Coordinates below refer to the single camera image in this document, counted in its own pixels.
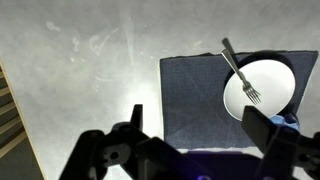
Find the dark blue placemat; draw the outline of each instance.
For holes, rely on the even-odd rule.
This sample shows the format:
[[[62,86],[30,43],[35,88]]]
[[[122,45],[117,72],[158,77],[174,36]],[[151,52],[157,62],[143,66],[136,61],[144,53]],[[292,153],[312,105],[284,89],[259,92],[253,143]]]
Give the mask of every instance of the dark blue placemat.
[[[293,71],[296,89],[283,113],[296,113],[303,97],[316,51],[261,51],[235,55],[239,66],[260,59],[283,62]],[[221,55],[160,60],[164,140],[175,148],[254,146],[223,104],[223,91],[233,74]]]

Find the table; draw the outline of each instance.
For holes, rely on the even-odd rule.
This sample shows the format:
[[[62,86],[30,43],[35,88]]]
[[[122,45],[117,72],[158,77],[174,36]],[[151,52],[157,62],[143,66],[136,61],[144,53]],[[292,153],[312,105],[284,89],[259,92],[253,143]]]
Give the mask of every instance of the table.
[[[0,56],[44,177],[57,179],[81,132],[108,133],[134,104],[162,137],[159,59],[220,53],[225,37],[236,52],[319,50],[319,11],[317,0],[2,0]],[[298,112],[309,136],[317,66]]]

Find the fork handle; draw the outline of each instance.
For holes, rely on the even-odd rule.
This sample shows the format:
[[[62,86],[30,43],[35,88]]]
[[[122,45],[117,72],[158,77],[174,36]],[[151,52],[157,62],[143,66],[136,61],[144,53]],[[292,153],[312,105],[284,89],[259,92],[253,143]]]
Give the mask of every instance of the fork handle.
[[[233,69],[233,71],[235,73],[237,73],[237,75],[239,76],[239,78],[242,81],[246,81],[246,78],[244,77],[244,75],[242,74],[242,72],[238,69],[234,59],[232,58],[230,52],[228,51],[228,49],[225,49],[222,51],[222,56],[224,57],[224,59],[229,63],[229,65],[231,66],[231,68]]]

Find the metal fork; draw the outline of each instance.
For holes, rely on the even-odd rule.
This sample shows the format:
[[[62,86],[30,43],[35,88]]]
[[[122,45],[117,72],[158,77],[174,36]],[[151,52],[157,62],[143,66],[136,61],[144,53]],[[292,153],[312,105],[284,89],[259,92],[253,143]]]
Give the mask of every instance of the metal fork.
[[[237,67],[235,61],[233,60],[230,52],[228,51],[228,49],[223,50],[221,54],[224,57],[224,59],[227,60],[227,62],[229,63],[231,68],[234,70],[234,72],[242,80],[242,82],[243,82],[242,90],[246,93],[246,95],[251,100],[251,102],[253,102],[254,105],[259,104],[261,102],[261,100],[259,98],[260,93],[258,93],[258,91],[256,91],[251,86],[249,81],[246,80],[246,78],[243,75],[243,73],[238,69],[238,67]]]

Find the gray tabletop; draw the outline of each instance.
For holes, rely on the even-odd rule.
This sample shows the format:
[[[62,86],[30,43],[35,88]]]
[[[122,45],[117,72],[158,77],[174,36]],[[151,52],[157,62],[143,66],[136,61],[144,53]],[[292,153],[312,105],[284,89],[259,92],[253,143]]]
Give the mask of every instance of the gray tabletop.
[[[163,136],[159,59],[217,54],[225,37],[236,52],[319,50],[319,11],[318,0],[1,0],[0,57],[41,170],[57,179],[81,132],[108,133],[136,103],[144,132]],[[317,66],[298,111],[309,136]]]

